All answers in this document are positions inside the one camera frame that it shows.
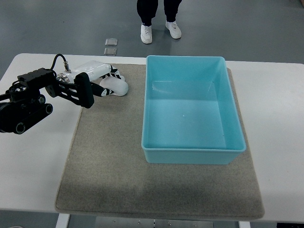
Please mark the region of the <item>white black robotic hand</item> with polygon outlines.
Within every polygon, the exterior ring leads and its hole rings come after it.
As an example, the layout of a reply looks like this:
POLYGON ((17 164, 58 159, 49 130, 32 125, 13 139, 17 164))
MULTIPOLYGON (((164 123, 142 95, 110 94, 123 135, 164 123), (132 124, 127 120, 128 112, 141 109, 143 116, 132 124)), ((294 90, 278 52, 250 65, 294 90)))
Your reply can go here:
POLYGON ((99 85, 102 79, 105 79, 108 76, 114 76, 117 78, 120 78, 121 76, 116 67, 107 63, 92 60, 76 67, 75 69, 57 74, 57 79, 66 83, 74 83, 76 76, 80 73, 87 73, 93 94, 99 97, 101 97, 101 93, 104 90, 99 85))

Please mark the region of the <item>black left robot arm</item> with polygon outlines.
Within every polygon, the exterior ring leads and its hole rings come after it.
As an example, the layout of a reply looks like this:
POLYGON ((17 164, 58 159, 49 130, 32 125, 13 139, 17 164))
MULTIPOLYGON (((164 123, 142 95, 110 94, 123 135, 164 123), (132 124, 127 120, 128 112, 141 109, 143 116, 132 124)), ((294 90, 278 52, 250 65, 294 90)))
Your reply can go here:
POLYGON ((40 90, 51 97, 62 97, 84 108, 94 104, 94 95, 87 73, 79 73, 66 82, 57 77, 54 67, 40 68, 20 75, 0 96, 0 131, 23 134, 53 112, 52 104, 40 90))

